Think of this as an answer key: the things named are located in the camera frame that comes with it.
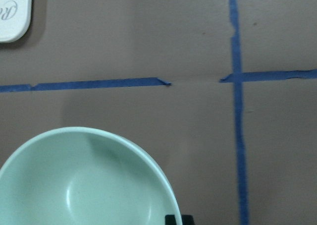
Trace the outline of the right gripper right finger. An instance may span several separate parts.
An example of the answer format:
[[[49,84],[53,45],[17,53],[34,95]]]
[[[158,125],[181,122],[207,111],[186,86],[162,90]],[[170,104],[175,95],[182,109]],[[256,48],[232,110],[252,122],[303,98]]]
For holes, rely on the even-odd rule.
[[[195,225],[194,217],[192,215],[181,215],[183,225]]]

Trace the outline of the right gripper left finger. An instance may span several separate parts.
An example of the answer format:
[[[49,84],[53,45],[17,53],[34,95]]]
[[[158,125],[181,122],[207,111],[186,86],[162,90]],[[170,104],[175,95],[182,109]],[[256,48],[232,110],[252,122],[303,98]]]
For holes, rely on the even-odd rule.
[[[177,225],[175,215],[166,215],[164,219],[165,225]]]

